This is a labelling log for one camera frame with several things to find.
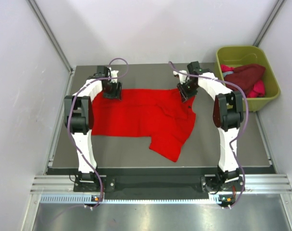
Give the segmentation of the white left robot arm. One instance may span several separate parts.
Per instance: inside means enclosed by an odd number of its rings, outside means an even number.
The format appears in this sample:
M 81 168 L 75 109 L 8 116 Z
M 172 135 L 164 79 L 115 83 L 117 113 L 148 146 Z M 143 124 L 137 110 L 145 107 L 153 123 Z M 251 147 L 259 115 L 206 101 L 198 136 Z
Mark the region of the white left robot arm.
M 64 98 L 64 124 L 78 155 L 75 192 L 102 189 L 91 141 L 94 125 L 92 102 L 99 93 L 107 99 L 121 98 L 122 83 L 117 80 L 118 72 L 107 66 L 98 66 L 96 73 L 87 78 L 80 90 Z

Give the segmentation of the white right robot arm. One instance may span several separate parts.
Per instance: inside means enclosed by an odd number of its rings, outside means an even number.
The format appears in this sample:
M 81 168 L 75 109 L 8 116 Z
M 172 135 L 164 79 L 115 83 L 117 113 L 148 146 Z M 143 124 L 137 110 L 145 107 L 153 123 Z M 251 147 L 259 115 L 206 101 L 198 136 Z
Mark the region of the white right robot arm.
M 177 88 L 182 102 L 187 102 L 202 88 L 213 99 L 213 123 L 218 129 L 220 158 L 214 178 L 205 180 L 205 189 L 218 192 L 228 190 L 240 181 L 237 162 L 237 141 L 244 119 L 242 93 L 226 87 L 210 69 L 202 69 L 198 62 L 187 65 L 187 71 L 176 69 L 173 75 L 179 79 Z

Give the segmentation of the red t shirt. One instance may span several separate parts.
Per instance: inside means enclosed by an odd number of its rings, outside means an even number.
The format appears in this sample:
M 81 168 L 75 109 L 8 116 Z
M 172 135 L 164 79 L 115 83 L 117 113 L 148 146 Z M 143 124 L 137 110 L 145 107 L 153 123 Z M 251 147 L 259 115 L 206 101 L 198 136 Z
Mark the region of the red t shirt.
M 194 98 L 183 102 L 178 89 L 124 89 L 122 99 L 99 93 L 92 102 L 93 136 L 149 137 L 149 149 L 176 162 L 196 120 Z

